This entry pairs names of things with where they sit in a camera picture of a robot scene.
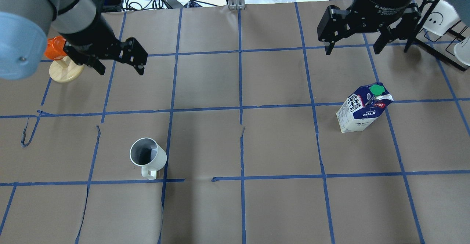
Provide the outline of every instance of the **wooden base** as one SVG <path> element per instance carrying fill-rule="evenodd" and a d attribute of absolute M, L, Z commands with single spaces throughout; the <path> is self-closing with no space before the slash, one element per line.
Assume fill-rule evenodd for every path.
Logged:
<path fill-rule="evenodd" d="M 83 71 L 83 65 L 76 65 L 69 57 L 53 61 L 49 67 L 49 76 L 58 83 L 70 82 Z"/>

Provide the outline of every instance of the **green cap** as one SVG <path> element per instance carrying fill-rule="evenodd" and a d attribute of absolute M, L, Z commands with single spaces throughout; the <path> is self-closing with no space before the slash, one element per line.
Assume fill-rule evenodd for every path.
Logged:
<path fill-rule="evenodd" d="M 380 96 L 383 94 L 383 92 L 385 92 L 385 87 L 378 84 L 374 84 L 369 89 L 374 96 Z"/>

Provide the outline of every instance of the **round wooden disc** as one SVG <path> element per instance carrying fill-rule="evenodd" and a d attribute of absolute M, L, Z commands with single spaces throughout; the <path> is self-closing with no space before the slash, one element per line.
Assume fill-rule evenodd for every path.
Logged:
<path fill-rule="evenodd" d="M 49 76 L 58 83 L 70 82 L 78 77 L 83 71 L 83 65 L 76 65 L 68 56 L 64 57 L 67 68 L 62 67 L 57 61 L 53 61 L 49 67 Z"/>

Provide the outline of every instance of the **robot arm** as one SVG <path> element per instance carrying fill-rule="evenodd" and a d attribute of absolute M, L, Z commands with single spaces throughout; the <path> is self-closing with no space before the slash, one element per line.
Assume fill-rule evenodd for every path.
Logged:
<path fill-rule="evenodd" d="M 340 39 L 355 33 L 380 32 L 374 44 L 374 52 L 379 54 L 387 43 L 407 39 L 413 33 L 421 13 L 418 5 L 411 1 L 353 0 L 347 10 L 328 6 L 317 27 L 318 39 L 325 42 L 326 54 L 329 55 Z M 392 29 L 390 25 L 400 18 L 400 23 Z"/>
<path fill-rule="evenodd" d="M 92 0 L 0 0 L 0 77 L 15 80 L 37 69 L 52 26 L 78 65 L 104 74 L 100 59 L 130 64 L 143 75 L 147 53 L 135 38 L 119 41 Z"/>

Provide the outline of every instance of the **milk carton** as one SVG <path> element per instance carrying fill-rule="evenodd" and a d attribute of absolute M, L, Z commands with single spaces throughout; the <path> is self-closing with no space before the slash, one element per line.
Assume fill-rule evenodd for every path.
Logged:
<path fill-rule="evenodd" d="M 382 83 L 359 87 L 336 112 L 341 132 L 366 129 L 391 102 L 393 97 Z"/>

